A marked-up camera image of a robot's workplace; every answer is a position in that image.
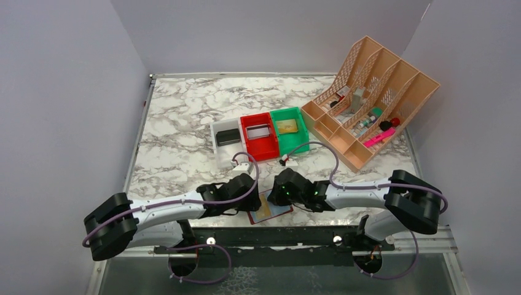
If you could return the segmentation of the red leather card holder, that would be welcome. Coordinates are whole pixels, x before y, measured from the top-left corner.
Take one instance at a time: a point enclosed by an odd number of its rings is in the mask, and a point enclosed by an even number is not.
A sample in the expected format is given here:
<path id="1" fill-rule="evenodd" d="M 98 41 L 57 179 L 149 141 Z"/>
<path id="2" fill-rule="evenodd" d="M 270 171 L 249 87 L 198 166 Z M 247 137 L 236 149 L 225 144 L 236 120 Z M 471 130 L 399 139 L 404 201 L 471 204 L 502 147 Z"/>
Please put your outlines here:
<path id="1" fill-rule="evenodd" d="M 259 199 L 261 206 L 257 211 L 249 211 L 248 218 L 251 225 L 259 224 L 261 222 L 277 218 L 284 214 L 288 214 L 294 211 L 291 205 L 278 206 L 267 200 L 271 190 L 265 190 L 259 193 Z"/>

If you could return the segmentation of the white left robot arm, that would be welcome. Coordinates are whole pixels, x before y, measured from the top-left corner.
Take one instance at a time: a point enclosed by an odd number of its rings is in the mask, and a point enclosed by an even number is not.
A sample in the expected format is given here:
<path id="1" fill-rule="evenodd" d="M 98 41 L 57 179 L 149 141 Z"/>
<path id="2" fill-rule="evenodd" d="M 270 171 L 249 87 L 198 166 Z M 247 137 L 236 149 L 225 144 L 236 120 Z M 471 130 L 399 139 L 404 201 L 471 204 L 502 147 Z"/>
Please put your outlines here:
<path id="1" fill-rule="evenodd" d="M 220 216 L 231 209 L 254 211 L 260 205 L 258 179 L 246 173 L 159 200 L 131 200 L 120 192 L 84 218 L 82 246 L 90 249 L 94 261 L 136 246 L 174 246 L 183 240 L 179 221 Z"/>

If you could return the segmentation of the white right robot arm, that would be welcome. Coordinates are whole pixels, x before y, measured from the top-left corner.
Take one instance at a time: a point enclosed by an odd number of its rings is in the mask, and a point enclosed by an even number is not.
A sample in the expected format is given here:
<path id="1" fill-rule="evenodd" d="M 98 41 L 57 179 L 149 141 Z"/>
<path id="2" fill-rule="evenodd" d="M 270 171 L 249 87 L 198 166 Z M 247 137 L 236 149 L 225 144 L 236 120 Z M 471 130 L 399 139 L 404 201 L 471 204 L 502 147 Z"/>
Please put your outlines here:
<path id="1" fill-rule="evenodd" d="M 301 204 L 314 213 L 344 208 L 379 208 L 361 218 L 354 247 L 367 249 L 388 236 L 409 230 L 423 235 L 437 233 L 439 216 L 446 209 L 440 190 L 405 170 L 389 178 L 359 184 L 332 180 L 310 181 L 287 168 L 275 176 L 267 200 L 277 206 Z"/>

